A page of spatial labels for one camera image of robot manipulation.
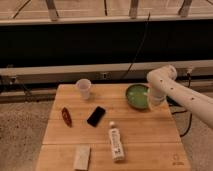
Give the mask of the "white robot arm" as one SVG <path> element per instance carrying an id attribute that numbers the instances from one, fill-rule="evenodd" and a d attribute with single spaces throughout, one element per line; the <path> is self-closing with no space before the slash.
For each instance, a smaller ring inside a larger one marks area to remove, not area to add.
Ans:
<path id="1" fill-rule="evenodd" d="M 158 106 L 169 96 L 213 129 L 213 98 L 177 83 L 176 78 L 177 71 L 172 65 L 150 71 L 147 74 L 149 103 Z"/>

